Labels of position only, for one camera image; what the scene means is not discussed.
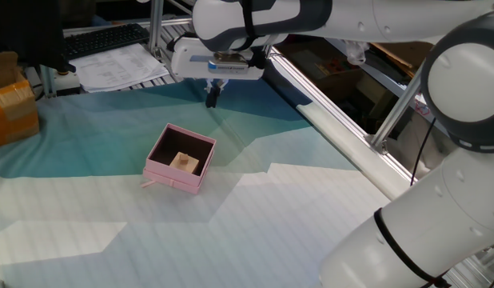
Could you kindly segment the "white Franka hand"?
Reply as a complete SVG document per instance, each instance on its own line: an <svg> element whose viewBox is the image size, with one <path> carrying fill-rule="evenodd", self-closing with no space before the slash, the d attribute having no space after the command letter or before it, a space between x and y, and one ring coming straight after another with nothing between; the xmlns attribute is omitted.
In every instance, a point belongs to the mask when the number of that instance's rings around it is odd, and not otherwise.
<svg viewBox="0 0 494 288"><path fill-rule="evenodd" d="M258 80L264 73L266 53L263 48L244 51L213 52L198 38L182 37L174 42L172 71L183 78L206 80L207 108L215 108L228 84L227 79ZM213 84L213 79L220 79Z"/></svg>

